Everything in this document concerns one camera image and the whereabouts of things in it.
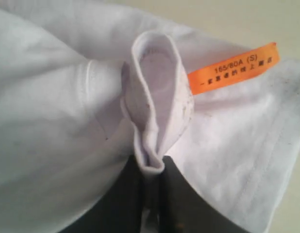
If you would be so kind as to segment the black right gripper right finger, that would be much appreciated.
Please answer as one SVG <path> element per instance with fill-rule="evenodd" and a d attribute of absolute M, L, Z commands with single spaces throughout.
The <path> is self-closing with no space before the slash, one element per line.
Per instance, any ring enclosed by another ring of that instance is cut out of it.
<path fill-rule="evenodd" d="M 238 233 L 240 227 L 203 200 L 171 157 L 159 181 L 160 233 Z"/>

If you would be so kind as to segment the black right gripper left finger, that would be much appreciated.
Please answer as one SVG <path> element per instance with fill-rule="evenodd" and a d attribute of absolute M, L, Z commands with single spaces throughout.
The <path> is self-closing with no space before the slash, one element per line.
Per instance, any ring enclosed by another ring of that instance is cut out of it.
<path fill-rule="evenodd" d="M 144 186 L 136 159 L 131 155 L 105 195 L 63 233 L 139 233 Z"/>

